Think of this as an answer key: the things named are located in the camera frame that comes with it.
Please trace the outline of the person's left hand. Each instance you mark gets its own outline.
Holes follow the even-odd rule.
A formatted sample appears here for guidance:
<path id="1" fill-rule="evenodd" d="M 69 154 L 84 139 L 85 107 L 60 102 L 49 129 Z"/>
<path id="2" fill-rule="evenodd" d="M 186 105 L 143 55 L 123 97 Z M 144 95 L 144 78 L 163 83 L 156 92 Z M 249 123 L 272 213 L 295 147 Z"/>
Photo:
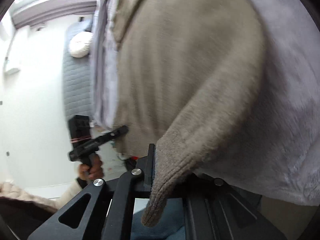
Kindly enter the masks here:
<path id="1" fill-rule="evenodd" d="M 92 155 L 92 167 L 85 164 L 78 166 L 78 175 L 81 180 L 95 180 L 104 177 L 103 162 L 98 154 Z"/>

